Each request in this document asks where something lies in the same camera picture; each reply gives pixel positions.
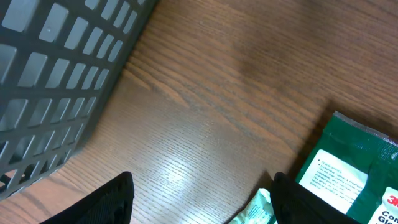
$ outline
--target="brown wooden surface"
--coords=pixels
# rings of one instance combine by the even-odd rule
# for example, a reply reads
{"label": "brown wooden surface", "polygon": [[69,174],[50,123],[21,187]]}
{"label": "brown wooden surface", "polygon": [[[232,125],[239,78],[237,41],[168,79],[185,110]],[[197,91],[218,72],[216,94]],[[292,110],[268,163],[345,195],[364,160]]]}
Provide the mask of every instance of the brown wooden surface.
{"label": "brown wooden surface", "polygon": [[0,202],[37,223],[124,170],[133,223],[223,223],[334,110],[398,133],[398,3],[163,0],[85,150]]}

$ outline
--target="gray plastic basket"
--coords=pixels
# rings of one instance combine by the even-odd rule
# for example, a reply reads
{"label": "gray plastic basket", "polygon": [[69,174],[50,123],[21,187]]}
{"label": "gray plastic basket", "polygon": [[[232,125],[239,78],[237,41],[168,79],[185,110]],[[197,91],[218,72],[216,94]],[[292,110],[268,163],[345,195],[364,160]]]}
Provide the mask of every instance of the gray plastic basket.
{"label": "gray plastic basket", "polygon": [[155,2],[0,1],[0,200],[82,148]]}

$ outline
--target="white and green wrapper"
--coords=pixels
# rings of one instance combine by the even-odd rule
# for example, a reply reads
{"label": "white and green wrapper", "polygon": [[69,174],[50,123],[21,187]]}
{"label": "white and green wrapper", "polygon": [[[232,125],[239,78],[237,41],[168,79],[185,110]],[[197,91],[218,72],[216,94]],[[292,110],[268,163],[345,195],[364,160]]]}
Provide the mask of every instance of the white and green wrapper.
{"label": "white and green wrapper", "polygon": [[268,224],[274,215],[268,190],[259,189],[246,208],[229,224]]}

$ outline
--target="white label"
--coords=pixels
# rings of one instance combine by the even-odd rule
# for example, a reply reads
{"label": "white label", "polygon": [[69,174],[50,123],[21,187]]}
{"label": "white label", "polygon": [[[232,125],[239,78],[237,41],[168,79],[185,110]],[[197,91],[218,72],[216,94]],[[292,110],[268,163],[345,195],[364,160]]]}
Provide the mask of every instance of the white label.
{"label": "white label", "polygon": [[364,172],[320,149],[299,184],[345,214],[367,179]]}
{"label": "white label", "polygon": [[398,223],[398,191],[387,187],[382,203],[373,213],[369,224],[396,224]]}

